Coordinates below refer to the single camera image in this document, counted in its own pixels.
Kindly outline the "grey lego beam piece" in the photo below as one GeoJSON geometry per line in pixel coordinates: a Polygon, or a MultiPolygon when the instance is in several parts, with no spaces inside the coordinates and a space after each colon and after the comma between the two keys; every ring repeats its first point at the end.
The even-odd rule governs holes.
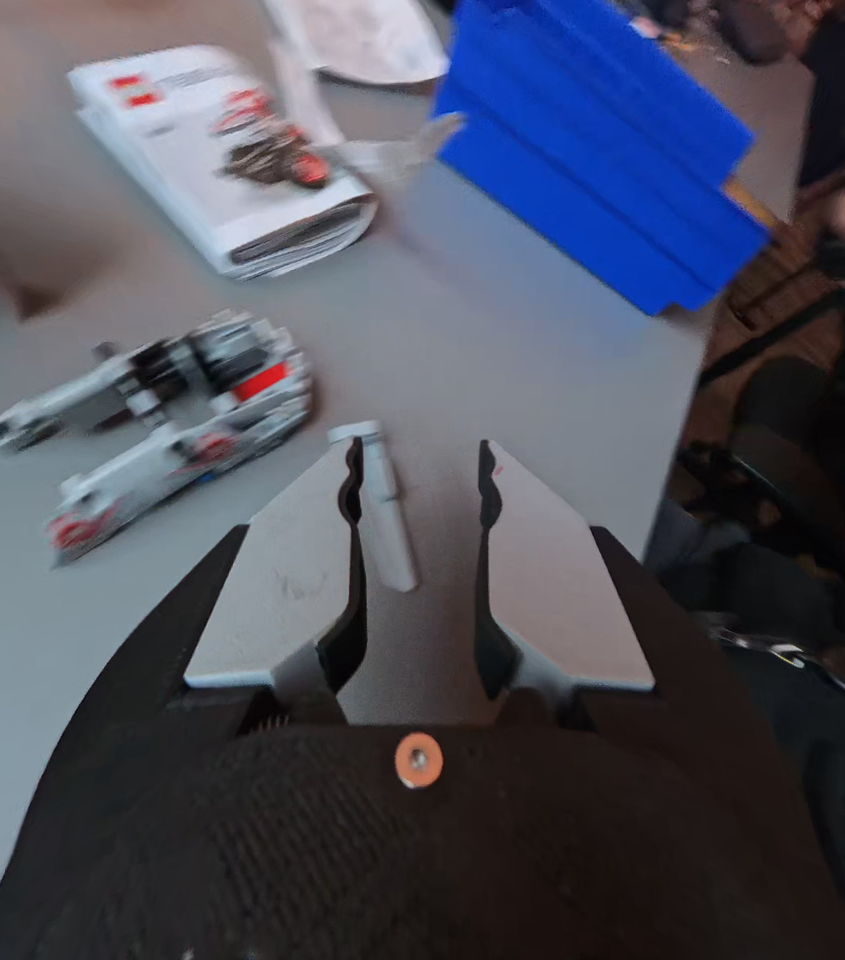
{"type": "Polygon", "coordinates": [[[381,422],[370,419],[335,426],[328,430],[327,439],[331,446],[361,441],[360,498],[371,530],[369,553],[386,587],[401,594],[415,591],[419,577],[405,524],[402,489],[381,422]]]}

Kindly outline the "white paper sheet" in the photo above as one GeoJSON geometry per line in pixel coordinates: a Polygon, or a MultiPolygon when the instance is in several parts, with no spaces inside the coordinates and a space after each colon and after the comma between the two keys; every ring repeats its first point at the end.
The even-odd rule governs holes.
{"type": "Polygon", "coordinates": [[[357,85],[411,87],[450,64],[416,1],[263,1],[272,24],[309,71],[357,85]]]}

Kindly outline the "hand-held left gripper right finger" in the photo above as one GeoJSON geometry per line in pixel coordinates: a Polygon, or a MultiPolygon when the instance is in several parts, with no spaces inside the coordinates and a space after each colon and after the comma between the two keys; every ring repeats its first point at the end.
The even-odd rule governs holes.
{"type": "Polygon", "coordinates": [[[584,518],[497,442],[479,444],[474,658],[488,700],[656,681],[584,518]]]}

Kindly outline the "grey toothed lego model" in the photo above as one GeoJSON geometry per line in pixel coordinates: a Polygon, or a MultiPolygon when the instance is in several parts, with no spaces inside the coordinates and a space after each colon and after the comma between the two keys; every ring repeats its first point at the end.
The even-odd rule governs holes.
{"type": "Polygon", "coordinates": [[[176,337],[120,351],[0,414],[0,451],[19,452],[69,428],[146,428],[140,442],[67,478],[45,532],[55,566],[73,562],[166,501],[276,449],[309,417],[309,360],[289,331],[226,310],[176,337]]]}

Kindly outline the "clear plastic bag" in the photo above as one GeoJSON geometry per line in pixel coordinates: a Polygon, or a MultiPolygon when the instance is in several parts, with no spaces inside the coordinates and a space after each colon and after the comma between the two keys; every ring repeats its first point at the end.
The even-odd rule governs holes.
{"type": "Polygon", "coordinates": [[[344,137],[320,92],[313,72],[284,39],[269,40],[269,51],[285,117],[308,135],[317,151],[336,166],[357,175],[372,189],[410,182],[466,125],[456,111],[429,120],[417,133],[398,140],[344,137]]]}

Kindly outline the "lego instruction booklet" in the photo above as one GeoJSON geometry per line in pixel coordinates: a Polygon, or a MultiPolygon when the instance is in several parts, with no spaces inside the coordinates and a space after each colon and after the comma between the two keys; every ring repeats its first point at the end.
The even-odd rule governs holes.
{"type": "Polygon", "coordinates": [[[275,277],[368,231],[378,200],[236,54],[187,45],[67,73],[80,122],[223,277],[275,277]]]}

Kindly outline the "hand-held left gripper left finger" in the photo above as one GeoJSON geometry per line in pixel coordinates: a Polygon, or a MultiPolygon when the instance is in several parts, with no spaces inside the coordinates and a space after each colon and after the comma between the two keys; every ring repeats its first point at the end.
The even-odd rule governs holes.
{"type": "Polygon", "coordinates": [[[184,672],[192,690],[337,694],[367,645],[360,439],[337,442],[259,511],[184,672]]]}

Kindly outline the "blue plastic bin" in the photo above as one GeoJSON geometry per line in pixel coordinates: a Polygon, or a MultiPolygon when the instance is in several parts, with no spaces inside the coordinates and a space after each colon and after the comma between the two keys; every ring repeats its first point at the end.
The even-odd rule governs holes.
{"type": "Polygon", "coordinates": [[[666,196],[608,174],[611,198],[573,167],[582,137],[529,108],[530,131],[555,135],[556,156],[446,79],[433,117],[463,114],[440,159],[600,282],[648,315],[706,306],[768,241],[767,228],[717,188],[691,181],[666,196]]]}
{"type": "Polygon", "coordinates": [[[458,2],[448,71],[452,95],[525,124],[553,107],[566,120],[608,111],[712,186],[733,174],[752,131],[611,2],[458,2]]]}

